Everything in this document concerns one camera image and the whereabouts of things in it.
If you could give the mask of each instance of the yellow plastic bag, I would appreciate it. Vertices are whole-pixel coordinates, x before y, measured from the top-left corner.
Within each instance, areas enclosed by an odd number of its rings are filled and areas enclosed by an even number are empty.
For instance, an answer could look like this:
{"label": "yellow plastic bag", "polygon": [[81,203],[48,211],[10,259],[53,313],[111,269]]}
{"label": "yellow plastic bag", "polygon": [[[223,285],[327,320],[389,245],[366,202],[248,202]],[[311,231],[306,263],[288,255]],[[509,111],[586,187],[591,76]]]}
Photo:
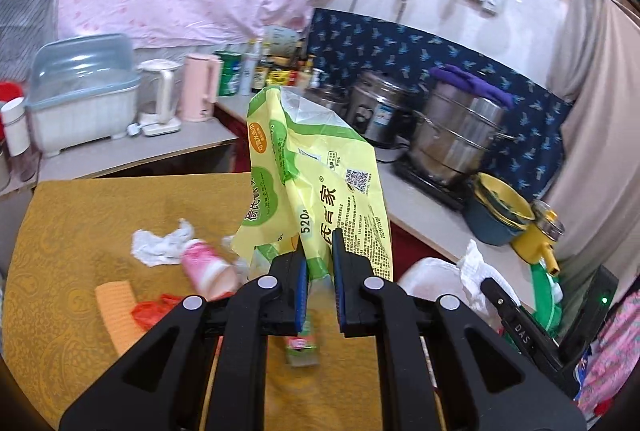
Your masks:
{"label": "yellow plastic bag", "polygon": [[287,87],[267,87],[249,104],[254,200],[232,242],[267,260],[302,240],[311,280],[329,273],[331,235],[393,279],[391,240],[373,148],[338,115]]}

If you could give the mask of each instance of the white plastic dish container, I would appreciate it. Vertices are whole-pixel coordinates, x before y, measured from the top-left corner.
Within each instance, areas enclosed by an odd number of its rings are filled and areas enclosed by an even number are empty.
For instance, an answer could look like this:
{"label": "white plastic dish container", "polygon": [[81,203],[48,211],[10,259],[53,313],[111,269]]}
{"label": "white plastic dish container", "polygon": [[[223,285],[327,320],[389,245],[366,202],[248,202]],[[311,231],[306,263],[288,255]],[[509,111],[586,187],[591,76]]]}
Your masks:
{"label": "white plastic dish container", "polygon": [[99,138],[124,137],[136,116],[140,75],[124,34],[44,45],[31,72],[27,111],[45,157]]}

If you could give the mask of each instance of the striped gray fabric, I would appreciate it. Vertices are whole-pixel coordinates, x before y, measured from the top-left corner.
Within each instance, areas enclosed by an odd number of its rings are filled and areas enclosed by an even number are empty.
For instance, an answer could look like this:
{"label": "striped gray fabric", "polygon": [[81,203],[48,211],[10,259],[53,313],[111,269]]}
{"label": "striped gray fabric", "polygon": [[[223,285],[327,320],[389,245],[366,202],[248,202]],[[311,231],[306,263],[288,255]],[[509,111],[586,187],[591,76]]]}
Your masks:
{"label": "striped gray fabric", "polygon": [[0,0],[0,80],[26,81],[37,50],[56,39],[56,0]]}

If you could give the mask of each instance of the black stove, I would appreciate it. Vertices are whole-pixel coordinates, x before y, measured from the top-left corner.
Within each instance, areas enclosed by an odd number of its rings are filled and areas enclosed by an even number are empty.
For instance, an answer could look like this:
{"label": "black stove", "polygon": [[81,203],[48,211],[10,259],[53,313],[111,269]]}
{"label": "black stove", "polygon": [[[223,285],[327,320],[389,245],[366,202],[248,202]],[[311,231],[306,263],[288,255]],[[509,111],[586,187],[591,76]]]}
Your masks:
{"label": "black stove", "polygon": [[425,178],[414,166],[407,154],[396,160],[393,166],[396,175],[448,208],[454,211],[461,211],[465,205],[466,198],[468,198],[470,192],[466,180],[450,187],[442,186],[429,178]]}

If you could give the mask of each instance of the blue translucent lid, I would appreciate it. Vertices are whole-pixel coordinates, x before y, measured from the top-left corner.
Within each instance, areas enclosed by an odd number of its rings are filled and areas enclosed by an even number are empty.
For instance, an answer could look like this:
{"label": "blue translucent lid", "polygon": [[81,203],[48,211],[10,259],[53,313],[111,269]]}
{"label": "blue translucent lid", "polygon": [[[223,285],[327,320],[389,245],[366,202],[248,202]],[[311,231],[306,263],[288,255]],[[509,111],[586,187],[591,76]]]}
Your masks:
{"label": "blue translucent lid", "polygon": [[65,39],[38,50],[26,106],[40,110],[138,84],[133,46],[124,34]]}

